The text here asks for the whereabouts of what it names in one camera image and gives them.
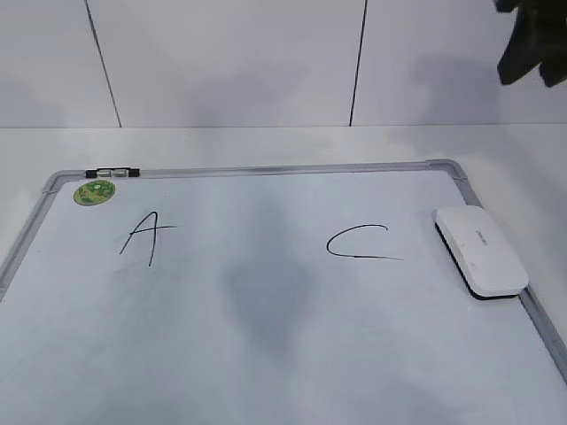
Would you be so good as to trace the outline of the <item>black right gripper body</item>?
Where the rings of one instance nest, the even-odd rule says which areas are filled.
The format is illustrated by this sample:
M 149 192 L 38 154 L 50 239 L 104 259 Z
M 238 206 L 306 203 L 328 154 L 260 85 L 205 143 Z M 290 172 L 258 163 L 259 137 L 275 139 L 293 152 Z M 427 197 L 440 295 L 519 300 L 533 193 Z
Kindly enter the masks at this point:
M 535 20 L 544 26 L 566 23 L 566 2 L 564 0 L 494 0 L 497 12 L 511 13 L 518 9 L 515 25 Z

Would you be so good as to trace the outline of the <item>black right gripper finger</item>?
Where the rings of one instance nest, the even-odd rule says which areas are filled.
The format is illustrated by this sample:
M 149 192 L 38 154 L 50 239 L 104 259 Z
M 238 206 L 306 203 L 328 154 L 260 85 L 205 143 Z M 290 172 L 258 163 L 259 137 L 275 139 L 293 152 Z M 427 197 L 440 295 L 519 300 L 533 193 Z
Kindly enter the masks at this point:
M 527 75 L 542 60 L 543 48 L 535 23 L 517 17 L 508 45 L 497 65 L 501 84 L 513 84 Z
M 566 26 L 548 32 L 543 48 L 540 77 L 546 87 L 554 87 L 566 80 Z

